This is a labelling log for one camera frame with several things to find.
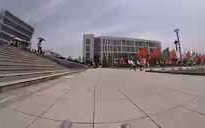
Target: lamp post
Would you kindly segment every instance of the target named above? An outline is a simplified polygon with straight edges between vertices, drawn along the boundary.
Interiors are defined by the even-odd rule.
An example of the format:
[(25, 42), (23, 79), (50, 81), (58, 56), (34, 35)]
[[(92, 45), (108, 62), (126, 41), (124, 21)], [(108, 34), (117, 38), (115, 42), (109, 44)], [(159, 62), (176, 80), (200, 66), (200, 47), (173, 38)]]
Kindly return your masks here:
[(179, 29), (175, 29), (174, 32), (176, 32), (176, 35), (177, 35), (177, 41), (175, 41), (174, 43), (175, 43), (175, 44), (178, 44), (178, 46), (179, 46), (180, 62), (181, 62), (181, 67), (182, 67), (183, 64), (182, 64), (182, 55), (181, 55), (181, 44), (180, 44), (180, 39), (179, 39), (179, 34), (178, 34)]

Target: sky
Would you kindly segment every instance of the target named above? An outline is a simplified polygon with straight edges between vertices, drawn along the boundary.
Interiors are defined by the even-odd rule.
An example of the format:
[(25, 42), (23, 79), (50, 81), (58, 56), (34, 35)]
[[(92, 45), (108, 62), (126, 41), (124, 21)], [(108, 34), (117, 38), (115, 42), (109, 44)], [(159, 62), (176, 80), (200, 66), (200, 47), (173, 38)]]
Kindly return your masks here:
[(35, 28), (43, 49), (63, 56), (82, 55), (83, 34), (159, 40), (174, 48), (180, 29), (182, 49), (205, 53), (205, 0), (0, 0)]

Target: building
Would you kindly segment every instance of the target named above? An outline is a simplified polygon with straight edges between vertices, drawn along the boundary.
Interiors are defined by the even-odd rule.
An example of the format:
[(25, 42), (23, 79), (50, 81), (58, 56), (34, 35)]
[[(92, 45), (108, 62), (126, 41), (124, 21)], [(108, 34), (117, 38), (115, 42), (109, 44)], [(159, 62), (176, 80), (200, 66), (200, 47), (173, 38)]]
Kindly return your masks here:
[(0, 11), (0, 43), (15, 39), (19, 47), (30, 48), (34, 28), (7, 10)]
[(155, 40), (134, 39), (125, 37), (100, 36), (93, 34), (83, 35), (83, 60), (84, 62), (95, 62), (102, 64), (103, 60), (111, 60), (114, 64), (115, 58), (137, 57), (140, 48), (148, 47), (149, 52), (160, 47), (161, 42)]

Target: roof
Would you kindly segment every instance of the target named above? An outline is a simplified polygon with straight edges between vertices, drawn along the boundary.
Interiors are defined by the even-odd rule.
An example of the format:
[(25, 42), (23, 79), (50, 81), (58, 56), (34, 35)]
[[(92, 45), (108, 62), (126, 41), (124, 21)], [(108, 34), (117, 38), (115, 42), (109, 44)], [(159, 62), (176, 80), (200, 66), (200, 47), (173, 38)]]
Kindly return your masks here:
[(139, 39), (139, 38), (129, 38), (129, 37), (114, 37), (114, 36), (99, 36), (99, 38), (108, 38), (108, 39), (120, 39), (120, 40), (141, 40), (141, 41), (151, 41), (151, 42), (157, 42), (160, 43), (160, 41), (157, 40), (148, 40), (148, 39)]

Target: plaza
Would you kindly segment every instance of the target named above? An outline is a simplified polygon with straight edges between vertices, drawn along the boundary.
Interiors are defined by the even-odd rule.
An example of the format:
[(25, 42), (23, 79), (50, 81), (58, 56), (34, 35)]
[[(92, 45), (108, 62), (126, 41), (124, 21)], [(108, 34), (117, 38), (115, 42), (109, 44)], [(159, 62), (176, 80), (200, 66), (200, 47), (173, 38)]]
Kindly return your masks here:
[(205, 76), (89, 69), (0, 94), (0, 128), (205, 128)]

